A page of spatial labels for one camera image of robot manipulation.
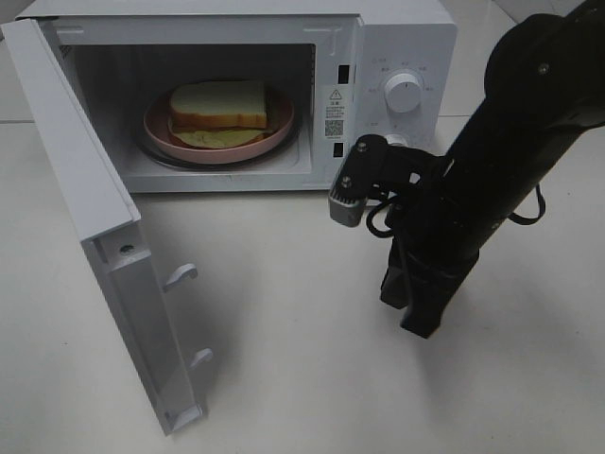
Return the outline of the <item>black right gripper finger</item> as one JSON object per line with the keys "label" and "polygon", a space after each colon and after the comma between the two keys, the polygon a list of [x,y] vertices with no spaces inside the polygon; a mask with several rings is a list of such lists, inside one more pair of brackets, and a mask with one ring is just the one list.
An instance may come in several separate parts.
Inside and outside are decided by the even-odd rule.
{"label": "black right gripper finger", "polygon": [[413,286],[401,327],[423,339],[430,338],[441,326],[443,312],[453,295],[449,289]]}
{"label": "black right gripper finger", "polygon": [[408,272],[401,258],[390,258],[380,288],[380,300],[396,309],[408,306]]}

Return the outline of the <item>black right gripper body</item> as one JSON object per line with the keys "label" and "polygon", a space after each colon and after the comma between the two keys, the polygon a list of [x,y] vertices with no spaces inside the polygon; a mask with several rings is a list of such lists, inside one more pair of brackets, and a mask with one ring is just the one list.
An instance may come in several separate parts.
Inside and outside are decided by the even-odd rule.
{"label": "black right gripper body", "polygon": [[475,148],[451,147],[443,157],[416,148],[387,146],[378,184],[397,195],[387,216],[393,242],[389,259],[415,285],[455,293],[478,259],[473,184],[480,175]]}

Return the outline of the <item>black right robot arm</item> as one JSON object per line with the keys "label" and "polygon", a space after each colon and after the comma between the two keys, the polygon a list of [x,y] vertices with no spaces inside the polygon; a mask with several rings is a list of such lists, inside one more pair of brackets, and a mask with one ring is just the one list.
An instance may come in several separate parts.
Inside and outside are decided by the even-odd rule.
{"label": "black right robot arm", "polygon": [[422,338],[480,248],[588,130],[604,124],[604,5],[534,14],[508,31],[486,67],[485,97],[418,191],[389,210],[382,300]]}

